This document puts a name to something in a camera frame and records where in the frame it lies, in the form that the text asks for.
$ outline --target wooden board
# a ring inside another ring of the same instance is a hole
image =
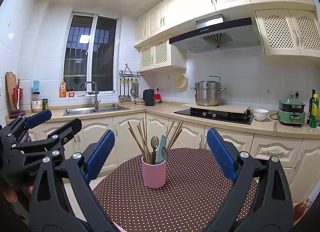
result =
[[[204,109],[204,110],[214,110],[214,111],[225,111],[231,113],[245,113],[250,106],[242,106],[242,105],[220,105],[214,107],[206,107],[206,106],[198,106],[195,104],[184,104],[184,106],[188,106],[196,109]]]

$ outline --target gas stove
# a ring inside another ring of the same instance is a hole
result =
[[[205,119],[219,120],[224,122],[239,123],[239,124],[251,124],[253,115],[250,110],[245,113],[232,113],[225,111],[214,111],[207,109],[190,108],[187,110],[181,110],[174,112],[185,116],[194,116]]]

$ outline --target countertop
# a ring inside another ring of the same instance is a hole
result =
[[[278,136],[278,137],[289,137],[289,138],[304,138],[304,139],[320,139],[320,130],[317,128],[309,127],[306,122],[302,125],[302,127],[291,127],[284,126],[279,123],[279,121],[273,120],[268,117],[263,122],[258,122],[253,119],[251,125],[246,124],[238,124],[238,123],[229,123],[218,120],[209,120],[203,118],[197,118],[193,116],[184,116],[180,114],[175,114],[175,111],[180,111],[184,109],[188,109],[189,107],[183,104],[170,104],[170,103],[158,103],[155,106],[147,107],[145,105],[136,105],[134,103],[131,104],[123,104],[119,103],[130,110],[125,111],[113,111],[113,112],[105,112],[105,113],[92,113],[86,115],[76,115],[76,116],[64,116],[64,109],[51,110],[52,118],[47,122],[60,122],[60,121],[70,121],[74,118],[79,119],[92,119],[92,118],[100,118],[100,117],[109,117],[109,116],[120,116],[127,114],[135,114],[135,113],[143,113],[147,112],[150,114],[159,115],[162,117],[168,117],[172,119],[182,120],[185,122],[191,122],[194,124],[205,125],[209,127],[216,127],[220,129],[233,130],[245,133],[253,133],[260,135],[268,135],[268,136]],[[11,122],[12,119],[9,119],[9,116],[6,116],[7,123]],[[276,124],[276,132],[274,132],[274,123]]]

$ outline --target window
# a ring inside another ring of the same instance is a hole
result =
[[[117,19],[73,13],[63,70],[68,89],[89,91],[91,87],[86,87],[85,83],[94,81],[97,90],[115,93],[116,25]]]

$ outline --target white bowl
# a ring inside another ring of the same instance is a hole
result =
[[[269,110],[253,110],[253,117],[257,121],[263,121],[268,117]]]

